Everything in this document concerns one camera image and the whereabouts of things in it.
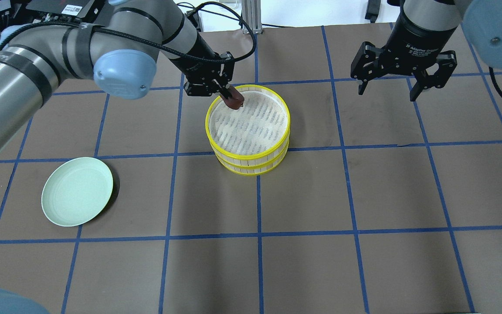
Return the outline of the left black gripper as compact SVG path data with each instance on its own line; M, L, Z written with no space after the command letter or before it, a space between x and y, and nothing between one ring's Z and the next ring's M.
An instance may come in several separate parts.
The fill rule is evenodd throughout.
M183 89L190 97L209 97L219 94L227 102L232 98L227 87L231 85L234 64L234 57L230 52L216 55L213 62L184 61L183 73L187 81Z

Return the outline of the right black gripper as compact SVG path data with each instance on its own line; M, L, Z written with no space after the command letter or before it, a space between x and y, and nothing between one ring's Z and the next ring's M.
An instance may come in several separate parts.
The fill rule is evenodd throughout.
M458 65L454 50L444 51L451 33L420 37L414 34L391 34L387 44L377 48L364 41L350 66L350 77L358 80L358 95L364 95L368 83L389 74L413 76L410 101L430 88L443 88Z

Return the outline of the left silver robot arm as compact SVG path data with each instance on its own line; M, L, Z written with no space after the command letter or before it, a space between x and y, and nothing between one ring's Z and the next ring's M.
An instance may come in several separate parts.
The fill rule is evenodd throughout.
M110 95L141 98L162 51L194 95L230 96L235 59L219 55L171 0L112 0L108 27L41 22L0 40L0 151L68 78L94 80Z

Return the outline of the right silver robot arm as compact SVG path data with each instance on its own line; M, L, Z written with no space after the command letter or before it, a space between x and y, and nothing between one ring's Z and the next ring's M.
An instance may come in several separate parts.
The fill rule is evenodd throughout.
M388 74L413 76L410 100L430 88L443 88L458 65L456 52L444 51L463 26L468 42L492 70L502 70L502 0L391 0L399 15L382 48L361 44L350 66L362 95L368 83Z

